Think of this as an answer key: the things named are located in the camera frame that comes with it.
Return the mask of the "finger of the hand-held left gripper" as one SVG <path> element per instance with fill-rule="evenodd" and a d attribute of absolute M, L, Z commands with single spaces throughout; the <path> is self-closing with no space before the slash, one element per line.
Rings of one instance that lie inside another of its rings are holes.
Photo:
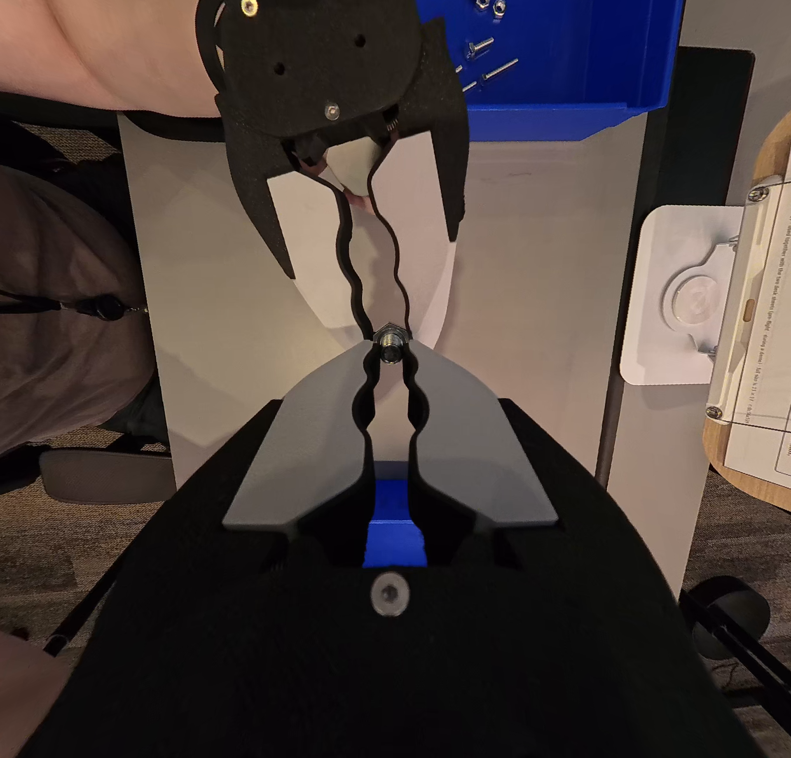
<path fill-rule="evenodd" d="M 393 140 L 370 172 L 370 200 L 397 246 L 412 338 L 435 348 L 449 307 L 456 243 L 449 238 L 431 132 Z"/>
<path fill-rule="evenodd" d="M 332 170 L 317 177 L 292 170 L 268 179 L 267 188 L 303 300 L 336 341 L 372 339 L 361 286 L 352 283 L 353 221 L 341 181 Z"/>

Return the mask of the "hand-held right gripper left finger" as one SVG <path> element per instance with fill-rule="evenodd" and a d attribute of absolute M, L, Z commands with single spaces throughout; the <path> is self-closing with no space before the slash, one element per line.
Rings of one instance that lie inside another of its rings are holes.
<path fill-rule="evenodd" d="M 364 563 L 376 477 L 368 427 L 379 346 L 362 341 L 295 385 L 223 518 L 234 531 L 310 537 L 339 566 Z"/>

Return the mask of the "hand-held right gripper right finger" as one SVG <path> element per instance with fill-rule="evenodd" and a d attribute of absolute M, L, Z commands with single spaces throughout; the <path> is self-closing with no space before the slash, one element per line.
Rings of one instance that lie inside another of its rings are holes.
<path fill-rule="evenodd" d="M 444 566 L 467 538 L 559 522 L 498 397 L 419 341 L 404 352 L 410 516 L 427 564 Z"/>

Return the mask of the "blue plastic bin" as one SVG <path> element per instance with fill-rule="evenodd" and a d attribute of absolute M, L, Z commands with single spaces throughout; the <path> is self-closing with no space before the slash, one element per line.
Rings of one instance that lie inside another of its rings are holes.
<path fill-rule="evenodd" d="M 500 20 L 493 1 L 417 0 L 422 21 L 444 18 L 461 85 L 478 81 L 466 94 L 471 141 L 579 141 L 667 103 L 685 0 L 505 0 Z M 468 43 L 490 36 L 467 60 Z"/>
<path fill-rule="evenodd" d="M 407 482 L 378 479 L 363 567 L 426 567 L 424 539 L 410 516 Z"/>

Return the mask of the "thick steel bolt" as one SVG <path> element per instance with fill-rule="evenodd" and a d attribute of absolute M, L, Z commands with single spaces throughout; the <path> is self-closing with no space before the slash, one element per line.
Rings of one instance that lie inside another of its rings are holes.
<path fill-rule="evenodd" d="M 403 359 L 404 349 L 410 341 L 410 333 L 405 327 L 387 322 L 373 334 L 372 341 L 379 347 L 381 362 L 395 365 Z"/>

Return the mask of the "person's left forearm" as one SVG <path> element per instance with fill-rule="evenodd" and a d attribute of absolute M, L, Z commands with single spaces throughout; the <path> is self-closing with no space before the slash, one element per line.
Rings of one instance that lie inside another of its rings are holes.
<path fill-rule="evenodd" d="M 84 107 L 217 118 L 199 0 L 1 0 L 1 90 Z"/>

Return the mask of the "white board stand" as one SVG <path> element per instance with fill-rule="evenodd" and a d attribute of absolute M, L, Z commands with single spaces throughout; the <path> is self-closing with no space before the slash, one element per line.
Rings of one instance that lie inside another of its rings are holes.
<path fill-rule="evenodd" d="M 744 209 L 665 205 L 640 230 L 619 371 L 632 386 L 709 385 Z"/>

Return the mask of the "black badge reel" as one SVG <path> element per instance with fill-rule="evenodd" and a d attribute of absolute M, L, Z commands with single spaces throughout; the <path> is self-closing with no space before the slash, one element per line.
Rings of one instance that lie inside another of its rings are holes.
<path fill-rule="evenodd" d="M 103 322 L 117 322 L 128 315 L 149 314 L 147 306 L 131 307 L 113 294 L 64 302 L 44 296 L 21 295 L 2 289 L 1 297 L 5 298 L 1 304 L 1 315 L 40 315 L 47 312 L 69 311 L 97 318 Z"/>

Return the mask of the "wooden display board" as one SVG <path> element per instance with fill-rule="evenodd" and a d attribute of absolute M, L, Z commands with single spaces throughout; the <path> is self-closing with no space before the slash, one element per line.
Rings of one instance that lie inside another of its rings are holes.
<path fill-rule="evenodd" d="M 757 499 L 790 508 L 790 114 L 759 151 L 737 240 L 703 444 Z"/>

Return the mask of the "black chair base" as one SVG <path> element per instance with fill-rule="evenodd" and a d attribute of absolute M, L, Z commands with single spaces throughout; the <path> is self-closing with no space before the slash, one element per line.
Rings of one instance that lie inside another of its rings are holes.
<path fill-rule="evenodd" d="M 723 690 L 731 708 L 761 707 L 788 733 L 790 671 L 762 643 L 771 618 L 766 598 L 739 578 L 720 575 L 682 589 L 679 608 L 702 658 L 734 660 L 755 680 Z"/>

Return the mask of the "person's bare leg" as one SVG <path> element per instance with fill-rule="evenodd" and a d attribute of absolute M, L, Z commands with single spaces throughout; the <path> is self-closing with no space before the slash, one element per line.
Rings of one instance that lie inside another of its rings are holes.
<path fill-rule="evenodd" d="M 71 667 L 38 646 L 1 634 L 1 756 L 14 757 L 62 692 Z"/>

